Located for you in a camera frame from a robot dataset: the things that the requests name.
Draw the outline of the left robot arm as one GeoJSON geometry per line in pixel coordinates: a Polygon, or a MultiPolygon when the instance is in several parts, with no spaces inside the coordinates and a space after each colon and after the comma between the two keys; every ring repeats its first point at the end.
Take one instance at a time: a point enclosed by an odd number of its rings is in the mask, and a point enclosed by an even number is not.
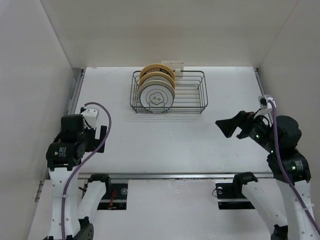
{"type": "Polygon", "coordinates": [[[48,147],[47,167],[52,186],[52,212],[48,240],[92,240],[93,217],[103,198],[111,195],[110,178],[105,173],[90,176],[78,202],[78,167],[85,153],[103,153],[108,132],[100,128],[96,138],[99,112],[89,108],[80,114],[61,118],[61,130],[48,147]]]}

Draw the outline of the yellow rear plate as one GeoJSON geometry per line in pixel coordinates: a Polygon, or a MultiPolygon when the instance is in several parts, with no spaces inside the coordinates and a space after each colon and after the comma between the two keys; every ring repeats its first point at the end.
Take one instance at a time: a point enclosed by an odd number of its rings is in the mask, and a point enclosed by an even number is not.
{"type": "Polygon", "coordinates": [[[145,66],[141,70],[139,77],[142,78],[144,75],[146,75],[148,73],[152,73],[152,72],[161,72],[161,73],[164,73],[164,74],[170,76],[172,79],[175,78],[175,74],[174,74],[173,70],[171,68],[169,68],[168,66],[166,66],[164,64],[160,64],[160,63],[155,63],[155,64],[145,66]]]}

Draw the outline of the aluminium left rail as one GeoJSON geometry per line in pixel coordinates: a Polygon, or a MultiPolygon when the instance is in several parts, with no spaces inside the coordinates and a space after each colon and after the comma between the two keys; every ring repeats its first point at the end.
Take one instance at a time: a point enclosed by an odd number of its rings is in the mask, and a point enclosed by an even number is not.
{"type": "Polygon", "coordinates": [[[83,68],[72,68],[72,72],[73,80],[65,111],[67,115],[72,115],[76,111],[86,70],[83,68]]]}

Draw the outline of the aluminium right rail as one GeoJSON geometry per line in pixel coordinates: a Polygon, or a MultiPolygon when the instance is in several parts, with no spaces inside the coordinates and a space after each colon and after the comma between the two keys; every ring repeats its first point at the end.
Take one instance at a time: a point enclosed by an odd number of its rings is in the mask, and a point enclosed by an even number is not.
{"type": "Polygon", "coordinates": [[[255,77],[256,77],[256,80],[257,80],[257,83],[258,83],[258,86],[259,86],[260,93],[263,96],[263,95],[265,95],[265,91],[263,89],[262,82],[260,80],[258,69],[256,67],[254,67],[253,70],[254,70],[254,74],[255,74],[255,77]]]}

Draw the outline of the white plastic rack holder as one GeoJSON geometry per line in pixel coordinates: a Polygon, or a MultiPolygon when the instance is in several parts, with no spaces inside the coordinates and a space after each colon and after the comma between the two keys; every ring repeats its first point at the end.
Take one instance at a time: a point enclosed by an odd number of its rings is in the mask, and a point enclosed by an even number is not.
{"type": "Polygon", "coordinates": [[[184,62],[173,60],[173,61],[162,61],[161,64],[169,67],[175,74],[176,77],[182,77],[184,71],[184,62]]]}

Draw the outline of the aluminium front rail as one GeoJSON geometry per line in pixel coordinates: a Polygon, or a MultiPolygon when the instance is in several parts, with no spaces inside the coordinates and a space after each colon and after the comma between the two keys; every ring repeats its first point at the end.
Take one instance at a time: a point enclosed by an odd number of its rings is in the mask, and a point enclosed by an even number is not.
{"type": "Polygon", "coordinates": [[[237,172],[207,173],[108,173],[111,179],[123,180],[184,180],[184,179],[232,179],[237,172]]]}

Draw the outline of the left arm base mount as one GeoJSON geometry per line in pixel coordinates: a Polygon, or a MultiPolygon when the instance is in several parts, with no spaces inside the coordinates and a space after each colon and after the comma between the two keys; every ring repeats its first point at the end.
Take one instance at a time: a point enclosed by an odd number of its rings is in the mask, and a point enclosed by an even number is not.
{"type": "Polygon", "coordinates": [[[78,189],[82,191],[81,198],[84,197],[89,182],[100,181],[106,184],[106,193],[100,200],[97,209],[108,211],[119,211],[127,209],[127,197],[129,184],[127,180],[112,179],[108,174],[96,173],[92,174],[88,180],[81,183],[78,189]]]}

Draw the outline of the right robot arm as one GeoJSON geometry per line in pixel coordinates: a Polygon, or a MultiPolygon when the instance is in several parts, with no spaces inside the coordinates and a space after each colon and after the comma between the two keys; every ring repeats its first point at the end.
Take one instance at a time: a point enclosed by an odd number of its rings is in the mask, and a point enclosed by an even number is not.
{"type": "Polygon", "coordinates": [[[307,159],[297,150],[302,136],[299,124],[280,115],[273,123],[256,112],[240,111],[216,125],[226,138],[240,128],[238,139],[251,138],[268,152],[267,163],[280,190],[285,213],[272,203],[252,172],[238,173],[227,185],[228,198],[247,199],[264,221],[272,240],[318,240],[311,201],[311,171],[307,159]]]}

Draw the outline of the cream yellow bowl plate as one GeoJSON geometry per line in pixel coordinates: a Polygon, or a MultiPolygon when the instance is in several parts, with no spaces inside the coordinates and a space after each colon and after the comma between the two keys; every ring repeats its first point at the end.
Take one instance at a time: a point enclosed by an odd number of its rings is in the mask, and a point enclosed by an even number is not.
{"type": "Polygon", "coordinates": [[[139,81],[138,93],[141,94],[147,87],[156,85],[167,88],[173,95],[175,95],[175,81],[168,75],[143,76],[139,81]]]}

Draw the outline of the white plate with flower pattern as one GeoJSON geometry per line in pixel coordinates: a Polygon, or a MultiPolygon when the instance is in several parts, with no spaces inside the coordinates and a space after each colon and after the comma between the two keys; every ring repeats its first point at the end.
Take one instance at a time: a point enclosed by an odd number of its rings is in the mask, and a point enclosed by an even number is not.
{"type": "Polygon", "coordinates": [[[147,87],[141,94],[139,100],[142,107],[151,113],[164,113],[174,103],[173,95],[166,87],[153,85],[147,87]]]}

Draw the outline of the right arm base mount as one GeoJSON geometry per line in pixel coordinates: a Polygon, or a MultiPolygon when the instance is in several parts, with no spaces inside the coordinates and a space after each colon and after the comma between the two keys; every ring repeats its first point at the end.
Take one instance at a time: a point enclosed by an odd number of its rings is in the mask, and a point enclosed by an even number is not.
{"type": "Polygon", "coordinates": [[[242,193],[235,190],[232,182],[216,181],[211,194],[217,198],[219,210],[253,210],[255,208],[242,193]]]}

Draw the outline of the yellow plate with green rim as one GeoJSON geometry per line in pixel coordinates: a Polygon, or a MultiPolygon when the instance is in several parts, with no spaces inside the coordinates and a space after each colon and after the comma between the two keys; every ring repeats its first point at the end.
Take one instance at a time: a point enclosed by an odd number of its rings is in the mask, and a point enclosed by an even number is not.
{"type": "Polygon", "coordinates": [[[160,76],[164,76],[164,75],[167,75],[167,74],[165,74],[165,73],[162,73],[162,72],[159,72],[159,71],[154,71],[154,72],[150,72],[150,73],[148,73],[148,74],[146,74],[146,75],[144,75],[144,76],[152,76],[152,75],[160,75],[160,76]]]}

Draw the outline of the aluminium rail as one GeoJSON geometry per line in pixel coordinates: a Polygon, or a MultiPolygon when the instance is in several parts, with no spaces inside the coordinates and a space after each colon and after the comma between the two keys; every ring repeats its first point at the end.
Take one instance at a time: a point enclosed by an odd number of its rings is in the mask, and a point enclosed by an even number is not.
{"type": "Polygon", "coordinates": [[[72,72],[73,80],[65,111],[67,115],[72,115],[76,111],[86,70],[83,68],[72,68],[72,72]]]}
{"type": "Polygon", "coordinates": [[[258,86],[259,86],[260,93],[263,96],[263,95],[265,95],[265,91],[263,89],[262,82],[260,80],[258,69],[256,67],[254,67],[253,70],[254,70],[254,74],[255,74],[255,77],[256,77],[256,80],[257,80],[257,83],[258,83],[258,86]]]}
{"type": "Polygon", "coordinates": [[[232,179],[237,172],[207,173],[108,173],[111,179],[123,180],[184,180],[184,179],[232,179]]]}

